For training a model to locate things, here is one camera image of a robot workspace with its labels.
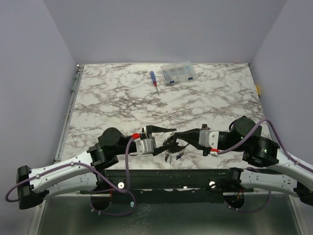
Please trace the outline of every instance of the screwdriver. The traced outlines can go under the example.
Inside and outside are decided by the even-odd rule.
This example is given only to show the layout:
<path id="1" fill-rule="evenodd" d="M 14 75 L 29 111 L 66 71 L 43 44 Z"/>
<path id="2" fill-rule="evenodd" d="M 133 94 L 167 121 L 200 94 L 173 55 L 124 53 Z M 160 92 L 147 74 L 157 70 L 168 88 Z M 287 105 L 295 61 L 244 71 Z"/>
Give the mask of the screwdriver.
<path id="1" fill-rule="evenodd" d="M 158 92 L 155 73 L 153 71 L 150 71 L 150 75 L 151 75 L 152 83 L 154 84 L 154 86 L 156 87 L 156 91 Z"/>

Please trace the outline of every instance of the table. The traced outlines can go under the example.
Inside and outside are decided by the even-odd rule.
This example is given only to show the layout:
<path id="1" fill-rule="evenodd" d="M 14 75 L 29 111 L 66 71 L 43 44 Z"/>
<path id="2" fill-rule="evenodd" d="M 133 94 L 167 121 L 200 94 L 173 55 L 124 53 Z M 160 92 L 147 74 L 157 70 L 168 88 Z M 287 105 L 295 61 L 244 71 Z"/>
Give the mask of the table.
<path id="1" fill-rule="evenodd" d="M 255 122 L 264 117 L 248 64 L 194 64 L 194 81 L 165 86 L 160 73 L 163 64 L 85 65 L 62 155 L 68 159 L 95 145 L 109 127 L 123 134 L 138 132 L 146 125 L 185 131 L 203 123 L 219 131 L 245 115 Z M 154 71 L 156 92 L 150 78 Z M 270 138 L 267 124 L 262 134 Z M 169 133 L 157 134 L 161 146 Z M 124 156 L 110 169 L 124 169 Z M 165 162 L 165 154 L 130 158 L 131 169 L 206 169 L 248 166 L 242 153 L 203 157 L 192 146 L 185 155 Z"/>

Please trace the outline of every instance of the wire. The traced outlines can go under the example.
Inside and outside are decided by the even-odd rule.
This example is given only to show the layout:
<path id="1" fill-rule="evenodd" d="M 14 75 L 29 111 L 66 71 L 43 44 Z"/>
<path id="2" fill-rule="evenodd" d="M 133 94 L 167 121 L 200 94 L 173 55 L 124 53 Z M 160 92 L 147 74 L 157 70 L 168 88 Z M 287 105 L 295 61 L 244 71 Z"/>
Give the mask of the wire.
<path id="1" fill-rule="evenodd" d="M 252 134 L 256 131 L 256 129 L 257 129 L 263 122 L 265 122 L 265 121 L 271 126 L 271 128 L 272 128 L 272 130 L 273 130 L 273 132 L 274 132 L 274 135 L 276 136 L 277 141 L 278 141 L 279 145 L 281 146 L 281 148 L 282 148 L 284 154 L 285 154 L 293 163 L 295 163 L 296 165 L 299 165 L 299 166 L 302 167 L 303 169 L 305 169 L 305 170 L 307 170 L 307 171 L 313 173 L 313 169 L 311 169 L 310 167 L 307 167 L 306 165 L 300 163 L 299 160 L 296 160 L 295 158 L 293 158 L 293 157 L 291 156 L 291 154 L 289 154 L 289 153 L 287 152 L 287 150 L 286 150 L 285 146 L 283 145 L 283 143 L 282 143 L 282 141 L 281 141 L 281 139 L 280 139 L 280 137 L 279 137 L 279 135 L 278 135 L 278 133 L 277 133 L 277 131 L 276 131 L 274 125 L 273 125 L 273 123 L 272 123 L 268 118 L 263 118 L 263 119 L 261 119 L 257 124 L 255 124 L 255 126 L 249 131 L 249 133 L 248 133 L 241 141 L 239 141 L 237 144 L 235 144 L 234 146 L 230 147 L 229 149 L 220 151 L 220 152 L 218 152 L 217 154 L 218 154 L 218 155 L 225 154 L 225 153 L 228 153 L 228 152 L 233 151 L 234 149 L 240 147 L 244 142 L 246 142 L 246 141 L 250 138 L 250 136 L 252 136 Z"/>
<path id="2" fill-rule="evenodd" d="M 255 169 L 253 167 L 247 167 L 246 170 L 254 170 L 254 171 L 260 173 L 260 171 L 258 169 Z M 250 210 L 250 211 L 244 211 L 244 210 L 241 210 L 241 209 L 238 209 L 238 208 L 233 208 L 225 200 L 224 201 L 225 201 L 226 205 L 228 205 L 228 208 L 230 208 L 233 211 L 237 211 L 237 212 L 241 212 L 241 213 L 254 213 L 254 212 L 258 212 L 258 211 L 264 209 L 265 207 L 267 207 L 269 205 L 270 201 L 271 201 L 271 198 L 272 198 L 272 193 L 271 193 L 271 191 L 268 191 L 268 198 L 267 198 L 266 202 L 262 206 L 260 206 L 259 208 L 254 209 L 254 210 Z"/>
<path id="3" fill-rule="evenodd" d="M 110 185 L 112 188 L 111 189 L 106 189 L 106 190 L 101 190 L 101 191 L 94 191 L 93 193 L 101 193 L 101 192 L 108 192 L 108 191 L 118 191 L 120 193 L 128 193 L 130 194 L 130 196 L 132 197 L 133 201 L 134 201 L 134 205 L 132 207 L 132 209 L 129 211 L 129 212 L 126 212 L 126 213 L 121 213 L 121 214 L 114 214 L 114 213 L 107 213 L 107 212 L 103 212 L 103 211 L 100 211 L 101 214 L 107 214 L 107 215 L 113 215 L 113 216 L 125 216 L 125 215 L 129 215 L 131 213 L 134 212 L 134 209 L 135 209 L 135 197 L 134 195 L 130 192 L 130 187 L 131 187 L 131 181 L 130 181 L 130 173 L 129 173 L 129 164 L 128 164 L 128 152 L 129 152 L 129 148 L 131 146 L 131 143 L 134 141 L 133 138 L 131 138 L 128 143 L 127 143 L 127 146 L 126 146 L 126 151 L 125 151 L 125 166 L 126 166 L 126 181 L 127 181 L 127 188 L 126 189 L 122 189 L 122 188 L 118 188 L 117 186 L 115 186 L 111 181 L 109 181 L 104 175 L 102 175 L 99 171 L 97 171 L 96 169 L 94 169 L 92 166 L 90 165 L 87 165 L 85 163 L 80 163 L 80 162 L 73 162 L 73 163 L 68 163 L 68 164 L 64 164 L 64 165 L 60 165 L 60 166 L 57 166 L 53 169 L 50 169 L 50 170 L 47 170 L 47 171 L 44 171 L 40 174 L 38 174 L 39 177 L 41 176 L 44 176 L 48 173 L 51 173 L 51 172 L 54 172 L 56 170 L 59 170 L 59 169 L 62 169 L 62 168 L 65 168 L 65 167 L 68 167 L 68 166 L 72 166 L 72 164 L 74 165 L 81 165 L 81 166 L 84 166 L 88 169 L 90 169 L 92 172 L 94 172 L 95 174 L 97 174 L 101 179 L 103 179 L 108 185 Z M 36 179 L 37 176 L 33 176 L 33 177 L 30 177 L 26 180 L 23 180 L 19 183 L 17 183 L 16 185 L 14 185 L 12 188 L 9 189 L 9 191 L 6 193 L 5 195 L 5 200 L 7 202 L 18 202 L 19 200 L 18 199 L 9 199 L 9 195 L 10 193 L 16 189 L 17 187 L 29 182 L 29 181 L 32 181 L 34 179 Z"/>

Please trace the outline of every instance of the gray wall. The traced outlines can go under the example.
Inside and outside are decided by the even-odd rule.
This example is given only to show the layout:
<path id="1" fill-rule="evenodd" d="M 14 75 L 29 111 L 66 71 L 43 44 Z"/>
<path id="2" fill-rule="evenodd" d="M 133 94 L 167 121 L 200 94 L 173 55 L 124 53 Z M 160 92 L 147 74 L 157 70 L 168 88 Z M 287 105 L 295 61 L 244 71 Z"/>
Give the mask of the gray wall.
<path id="1" fill-rule="evenodd" d="M 265 115 L 287 150 L 313 164 L 313 1 L 288 0 L 251 65 Z M 313 208 L 303 206 L 313 234 Z"/>
<path id="2" fill-rule="evenodd" d="M 285 0 L 45 0 L 77 63 L 252 62 Z"/>
<path id="3" fill-rule="evenodd" d="M 52 163 L 76 65 L 42 0 L 2 1 L 0 32 L 0 234 L 25 235 L 33 210 L 4 195 L 19 166 Z"/>

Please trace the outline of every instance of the gray vein pattern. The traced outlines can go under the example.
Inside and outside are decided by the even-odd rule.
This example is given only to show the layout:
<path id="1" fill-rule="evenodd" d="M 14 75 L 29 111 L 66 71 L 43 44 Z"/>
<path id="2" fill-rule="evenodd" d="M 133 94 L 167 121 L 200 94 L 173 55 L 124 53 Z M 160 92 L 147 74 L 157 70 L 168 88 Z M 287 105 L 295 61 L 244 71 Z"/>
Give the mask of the gray vein pattern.
<path id="1" fill-rule="evenodd" d="M 125 135 L 146 125 L 185 131 L 209 127 L 228 130 L 229 124 L 245 115 L 255 122 L 264 117 L 247 64 L 194 64 L 197 77 L 190 82 L 165 86 L 160 66 L 163 64 L 86 65 L 66 139 L 62 159 L 74 157 L 93 146 L 109 127 Z M 150 78 L 154 71 L 156 92 Z M 156 144 L 170 133 L 156 134 Z M 263 124 L 263 136 L 270 137 Z M 125 157 L 111 169 L 125 169 Z M 131 169 L 206 169 L 247 167 L 242 153 L 203 157 L 188 146 L 185 155 L 169 164 L 165 154 L 130 158 Z"/>

